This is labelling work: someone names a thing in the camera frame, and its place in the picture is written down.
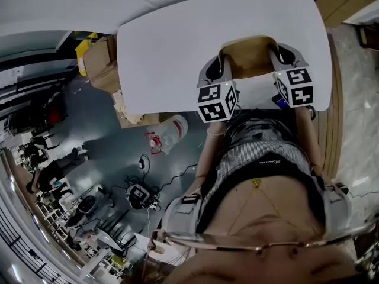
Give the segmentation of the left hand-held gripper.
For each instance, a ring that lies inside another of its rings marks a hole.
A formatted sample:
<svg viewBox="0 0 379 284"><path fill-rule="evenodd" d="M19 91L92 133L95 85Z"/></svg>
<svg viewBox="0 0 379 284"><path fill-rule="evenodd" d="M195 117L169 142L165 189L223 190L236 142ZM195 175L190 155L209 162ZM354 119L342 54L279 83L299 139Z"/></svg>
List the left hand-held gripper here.
<svg viewBox="0 0 379 284"><path fill-rule="evenodd" d="M200 70L197 85L197 112L203 123L228 121L237 105L236 82L212 82L231 79L232 70L228 57L214 56Z"/></svg>

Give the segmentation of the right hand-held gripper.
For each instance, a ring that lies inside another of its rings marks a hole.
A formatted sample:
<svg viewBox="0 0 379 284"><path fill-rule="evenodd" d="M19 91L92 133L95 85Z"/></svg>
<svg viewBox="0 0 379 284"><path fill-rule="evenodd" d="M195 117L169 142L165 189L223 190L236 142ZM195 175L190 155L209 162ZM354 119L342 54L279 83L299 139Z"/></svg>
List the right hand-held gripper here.
<svg viewBox="0 0 379 284"><path fill-rule="evenodd" d="M274 78L279 94L291 108L313 103L313 81L308 66L295 67L304 62L302 54L285 43L268 45L268 53L274 68Z"/></svg>

